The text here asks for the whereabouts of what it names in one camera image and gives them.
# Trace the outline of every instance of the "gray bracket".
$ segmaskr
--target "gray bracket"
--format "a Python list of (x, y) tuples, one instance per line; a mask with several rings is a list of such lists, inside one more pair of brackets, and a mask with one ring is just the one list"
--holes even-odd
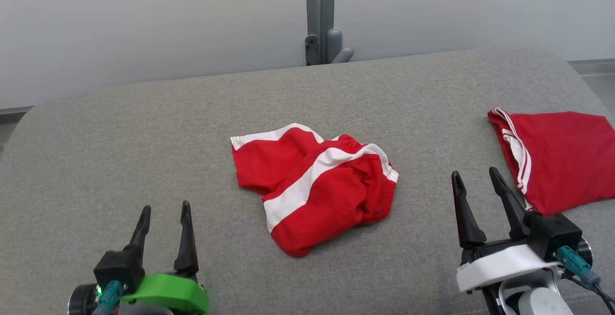
[(354, 55), (352, 48), (342, 48), (342, 32), (330, 30), (327, 32), (327, 63), (346, 63)]
[(305, 40), (306, 48), (306, 65), (320, 64), (320, 50), (318, 37), (316, 35), (308, 35)]

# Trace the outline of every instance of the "gray cushion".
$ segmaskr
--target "gray cushion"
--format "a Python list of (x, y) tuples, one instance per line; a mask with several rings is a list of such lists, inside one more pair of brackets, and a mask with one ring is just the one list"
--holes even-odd
[[(459, 170), (489, 239), (509, 228), (488, 177), (514, 184), (488, 110), (608, 116), (564, 61), (491, 48), (125, 85), (49, 101), (24, 116), (0, 162), (0, 313), (63, 313), (94, 282), (105, 250), (152, 205), (143, 265), (170, 271), (182, 200), (192, 204), (212, 314), (486, 313), (459, 293), (450, 175)], [(260, 196), (237, 186), (229, 136), (298, 122), (324, 138), (380, 146), (400, 173), (388, 219), (290, 258), (267, 232)], [(570, 210), (615, 293), (615, 201)], [(560, 282), (573, 311), (597, 296)]]

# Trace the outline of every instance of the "black cable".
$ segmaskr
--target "black cable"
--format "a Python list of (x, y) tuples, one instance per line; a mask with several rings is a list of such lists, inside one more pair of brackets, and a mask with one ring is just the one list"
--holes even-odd
[(602, 288), (600, 287), (600, 285), (598, 283), (594, 284), (593, 289), (598, 293), (598, 295), (600, 295), (600, 297), (602, 297), (604, 304), (606, 304), (606, 308), (609, 308), (609, 311), (611, 312), (611, 314), (615, 315), (615, 309), (613, 309), (613, 306), (611, 302), (609, 301), (608, 296), (605, 295), (604, 291), (602, 291)]
[[(589, 287), (585, 286), (582, 282), (580, 282), (580, 280), (577, 280), (577, 278), (575, 278), (575, 277), (569, 276), (568, 274), (564, 273), (564, 274), (562, 274), (562, 279), (570, 280), (571, 282), (577, 284), (578, 286), (581, 286), (583, 289), (586, 289), (588, 291), (592, 291), (592, 292), (596, 293), (598, 296), (602, 297), (602, 295), (600, 295), (600, 293), (598, 291), (596, 291), (595, 289), (590, 289)], [(606, 298), (608, 298), (608, 300), (611, 303), (615, 304), (615, 298), (613, 298), (613, 297), (611, 297), (609, 295), (606, 295), (606, 294), (605, 294), (605, 296), (606, 296)]]

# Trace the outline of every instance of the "folded red fabric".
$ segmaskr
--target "folded red fabric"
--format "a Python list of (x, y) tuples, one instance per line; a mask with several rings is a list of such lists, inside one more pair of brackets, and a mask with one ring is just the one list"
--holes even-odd
[(541, 214), (615, 197), (615, 131), (604, 116), (499, 108), (487, 116), (517, 187)]
[(309, 127), (231, 137), (239, 186), (264, 195), (267, 228), (290, 256), (389, 215), (398, 173), (382, 149)]

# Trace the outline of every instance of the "green 3d-printed part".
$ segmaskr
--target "green 3d-printed part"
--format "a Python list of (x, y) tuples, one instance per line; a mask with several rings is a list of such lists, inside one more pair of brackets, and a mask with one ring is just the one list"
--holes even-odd
[(196, 282), (170, 274), (150, 274), (132, 295), (123, 295), (121, 302), (139, 301), (191, 314), (206, 314), (209, 297)]

